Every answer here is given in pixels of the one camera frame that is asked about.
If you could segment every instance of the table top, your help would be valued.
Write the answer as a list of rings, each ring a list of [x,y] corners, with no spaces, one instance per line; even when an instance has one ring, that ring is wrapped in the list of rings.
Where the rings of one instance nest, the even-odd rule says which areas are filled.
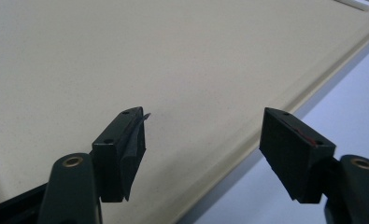
[[[105,223],[176,221],[369,41],[331,0],[0,1],[0,202],[142,105],[147,152]]]

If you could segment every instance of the black pointed object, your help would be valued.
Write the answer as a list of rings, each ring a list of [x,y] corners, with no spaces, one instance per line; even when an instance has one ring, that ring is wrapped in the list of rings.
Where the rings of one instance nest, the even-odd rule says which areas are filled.
[[[142,107],[119,113],[92,143],[98,194],[103,203],[129,200],[132,184],[146,151]]]
[[[319,203],[320,182],[334,149],[334,143],[292,114],[265,108],[260,150],[293,200]]]

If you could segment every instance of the beige table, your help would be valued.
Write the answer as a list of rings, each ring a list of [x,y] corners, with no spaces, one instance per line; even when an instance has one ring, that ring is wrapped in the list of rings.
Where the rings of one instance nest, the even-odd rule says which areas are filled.
[[[369,41],[332,0],[0,1],[0,202],[142,105],[148,151],[105,223],[169,223]]]

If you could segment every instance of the black bracket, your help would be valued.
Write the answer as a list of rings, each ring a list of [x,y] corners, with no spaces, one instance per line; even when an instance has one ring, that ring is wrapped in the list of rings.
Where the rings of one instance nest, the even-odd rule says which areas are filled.
[[[327,223],[369,223],[369,160],[337,161],[335,144],[285,111],[265,108],[260,150],[293,200],[325,206]]]
[[[47,184],[0,203],[0,223],[102,223],[102,202],[129,200],[146,151],[143,108],[119,113],[92,152],[57,160]]]

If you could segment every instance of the white floor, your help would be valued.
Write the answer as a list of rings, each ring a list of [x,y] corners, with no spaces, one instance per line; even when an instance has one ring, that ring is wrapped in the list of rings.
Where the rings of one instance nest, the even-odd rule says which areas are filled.
[[[337,145],[335,157],[369,158],[369,46],[296,112]],[[325,223],[320,204],[292,201],[259,150],[179,223]]]

